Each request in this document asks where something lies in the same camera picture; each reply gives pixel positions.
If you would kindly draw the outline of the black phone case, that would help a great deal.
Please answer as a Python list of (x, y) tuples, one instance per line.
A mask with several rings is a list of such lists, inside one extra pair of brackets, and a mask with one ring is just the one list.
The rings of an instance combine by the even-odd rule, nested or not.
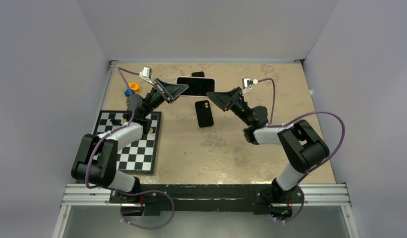
[(211, 127), (214, 125), (210, 102), (208, 100), (195, 102), (198, 126), (200, 128)]

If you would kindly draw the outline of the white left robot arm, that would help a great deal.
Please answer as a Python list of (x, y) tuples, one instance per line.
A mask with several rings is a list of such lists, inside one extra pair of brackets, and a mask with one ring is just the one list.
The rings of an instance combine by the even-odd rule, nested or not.
[(163, 102), (173, 103), (189, 88), (186, 84), (167, 83), (158, 78), (151, 81), (151, 86), (145, 97), (130, 93), (127, 122), (111, 131), (82, 137), (71, 168), (73, 179), (84, 182), (88, 188), (119, 190), (129, 203), (139, 200), (140, 180), (117, 169), (118, 152), (149, 133), (152, 123), (146, 117), (154, 109)]

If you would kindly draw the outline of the black phone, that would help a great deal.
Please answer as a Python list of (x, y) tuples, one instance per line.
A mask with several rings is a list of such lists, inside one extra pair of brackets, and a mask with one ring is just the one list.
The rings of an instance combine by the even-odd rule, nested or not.
[(205, 73), (202, 71), (193, 72), (191, 74), (192, 77), (205, 77)]

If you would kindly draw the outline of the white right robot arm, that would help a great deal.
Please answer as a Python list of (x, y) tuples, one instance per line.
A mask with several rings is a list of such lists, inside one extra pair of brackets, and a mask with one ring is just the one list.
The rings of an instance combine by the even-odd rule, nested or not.
[(218, 108), (225, 112), (232, 111), (247, 125), (243, 134), (248, 143), (282, 146), (289, 163), (272, 181), (269, 192), (278, 202), (289, 198), (308, 170), (330, 155), (329, 147), (304, 119), (288, 126), (269, 127), (267, 108), (249, 107), (240, 87), (228, 92), (209, 92), (207, 96)]

